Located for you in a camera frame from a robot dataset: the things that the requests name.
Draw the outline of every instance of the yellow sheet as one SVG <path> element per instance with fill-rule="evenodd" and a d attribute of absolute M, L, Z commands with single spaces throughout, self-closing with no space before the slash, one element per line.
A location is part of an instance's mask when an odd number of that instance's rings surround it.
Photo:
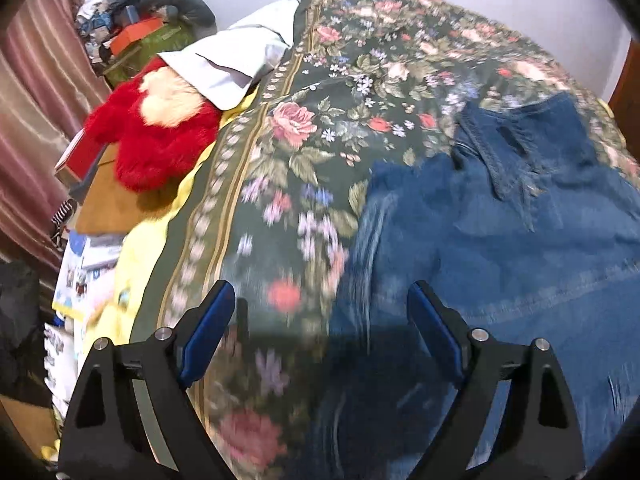
<path fill-rule="evenodd" d="M 611 117 L 613 119 L 614 118 L 613 111 L 611 110 L 609 105 L 606 102 L 604 102 L 602 99 L 600 99 L 600 98 L 598 98 L 598 102 L 600 103 L 600 106 L 602 106 L 604 108 L 604 110 L 609 115 L 609 117 Z"/>
<path fill-rule="evenodd" d="M 257 94 L 257 89 L 242 100 L 232 110 L 226 111 L 220 119 L 220 129 L 247 110 Z M 180 211 L 191 193 L 193 180 L 202 163 L 211 154 L 215 142 L 200 155 L 196 166 L 184 177 L 178 186 L 178 195 L 167 214 L 159 219 L 146 220 L 138 224 L 127 235 L 116 266 L 114 295 L 100 317 L 87 326 L 82 353 L 86 355 L 93 342 L 99 337 L 108 337 L 114 344 L 126 344 L 142 303 L 146 284 L 151 277 L 156 261 L 166 242 L 169 221 Z"/>

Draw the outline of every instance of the blue denim shirt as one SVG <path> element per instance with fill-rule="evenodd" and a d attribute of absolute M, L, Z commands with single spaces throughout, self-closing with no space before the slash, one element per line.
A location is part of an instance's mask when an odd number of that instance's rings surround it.
<path fill-rule="evenodd" d="M 330 322 L 327 391 L 302 470 L 405 478 L 455 390 L 406 318 L 426 280 L 470 326 L 551 342 L 592 465 L 640 392 L 640 194 L 598 163 L 568 94 L 499 114 L 467 104 L 451 157 L 375 165 Z M 472 464 L 487 459 L 508 388 Z"/>

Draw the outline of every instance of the red plush toy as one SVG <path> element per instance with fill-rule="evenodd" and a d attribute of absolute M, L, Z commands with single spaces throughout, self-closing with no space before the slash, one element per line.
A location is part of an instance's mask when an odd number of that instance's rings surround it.
<path fill-rule="evenodd" d="M 101 144 L 119 142 L 117 179 L 144 191 L 189 173 L 216 139 L 221 116 L 156 56 L 89 115 L 84 131 Z"/>

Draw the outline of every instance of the curtain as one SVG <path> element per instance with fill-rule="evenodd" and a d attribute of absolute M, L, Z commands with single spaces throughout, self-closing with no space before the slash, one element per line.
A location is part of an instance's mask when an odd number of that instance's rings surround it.
<path fill-rule="evenodd" d="M 53 167 L 109 89 L 74 27 L 82 0 L 25 0 L 0 39 L 0 256 L 53 286 L 50 218 L 67 198 Z"/>

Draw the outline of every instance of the floral bedspread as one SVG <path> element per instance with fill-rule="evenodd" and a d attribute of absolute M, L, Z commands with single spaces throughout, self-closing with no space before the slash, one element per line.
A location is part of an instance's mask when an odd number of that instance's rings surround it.
<path fill-rule="evenodd" d="M 501 110 L 568 90 L 601 160 L 638 182 L 596 97 L 500 23 L 442 0 L 302 0 L 295 29 L 171 222 L 132 334 L 173 326 L 217 279 L 232 283 L 235 325 L 190 395 L 238 478 L 277 478 L 302 444 L 375 160 L 449 152 L 468 100 Z"/>

